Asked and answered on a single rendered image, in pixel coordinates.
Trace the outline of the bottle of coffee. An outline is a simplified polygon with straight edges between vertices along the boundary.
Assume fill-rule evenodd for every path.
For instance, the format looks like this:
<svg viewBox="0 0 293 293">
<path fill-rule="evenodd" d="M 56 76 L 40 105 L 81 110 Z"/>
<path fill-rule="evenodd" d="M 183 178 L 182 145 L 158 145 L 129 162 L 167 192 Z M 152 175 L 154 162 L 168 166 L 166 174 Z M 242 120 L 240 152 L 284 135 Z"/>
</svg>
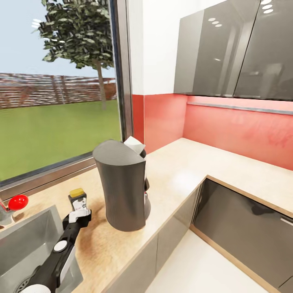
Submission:
<svg viewBox="0 0 293 293">
<path fill-rule="evenodd" d="M 87 205 L 87 194 L 84 192 L 82 188 L 77 188 L 70 191 L 70 195 L 68 195 L 70 203 L 72 205 L 73 211 L 86 210 Z"/>
</svg>

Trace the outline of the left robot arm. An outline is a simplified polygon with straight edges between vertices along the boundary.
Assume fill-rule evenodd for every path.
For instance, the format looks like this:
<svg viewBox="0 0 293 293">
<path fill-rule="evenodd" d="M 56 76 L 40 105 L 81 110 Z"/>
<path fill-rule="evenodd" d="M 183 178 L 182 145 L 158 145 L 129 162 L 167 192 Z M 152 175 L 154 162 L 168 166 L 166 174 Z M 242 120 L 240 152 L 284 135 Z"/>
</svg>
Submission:
<svg viewBox="0 0 293 293">
<path fill-rule="evenodd" d="M 55 293 L 75 257 L 77 234 L 80 228 L 87 227 L 91 220 L 91 210 L 73 211 L 63 219 L 63 235 L 43 265 L 35 268 L 20 293 Z"/>
</svg>

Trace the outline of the paper coffee filter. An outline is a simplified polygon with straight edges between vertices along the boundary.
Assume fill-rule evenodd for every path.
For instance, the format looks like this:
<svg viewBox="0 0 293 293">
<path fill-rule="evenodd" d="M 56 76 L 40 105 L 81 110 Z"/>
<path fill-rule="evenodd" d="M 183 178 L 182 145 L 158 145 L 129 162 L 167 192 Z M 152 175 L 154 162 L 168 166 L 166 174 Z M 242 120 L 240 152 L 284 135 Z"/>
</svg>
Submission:
<svg viewBox="0 0 293 293">
<path fill-rule="evenodd" d="M 133 149 L 138 155 L 144 150 L 145 145 L 142 144 L 140 141 L 135 139 L 134 137 L 130 136 L 128 139 L 124 142 L 126 146 Z"/>
</svg>

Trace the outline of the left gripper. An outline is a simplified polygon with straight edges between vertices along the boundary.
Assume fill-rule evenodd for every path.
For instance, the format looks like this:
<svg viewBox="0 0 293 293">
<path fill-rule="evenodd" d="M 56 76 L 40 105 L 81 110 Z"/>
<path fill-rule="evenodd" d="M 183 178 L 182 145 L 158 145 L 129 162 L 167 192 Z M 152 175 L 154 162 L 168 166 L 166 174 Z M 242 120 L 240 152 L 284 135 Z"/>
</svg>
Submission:
<svg viewBox="0 0 293 293">
<path fill-rule="evenodd" d="M 69 216 L 70 215 L 68 214 L 62 221 L 64 231 L 67 231 L 69 229 L 73 229 L 77 233 L 79 233 L 80 228 L 87 227 L 88 222 L 92 220 L 92 213 L 90 213 L 87 216 L 78 217 L 77 221 L 74 223 L 69 223 Z"/>
</svg>

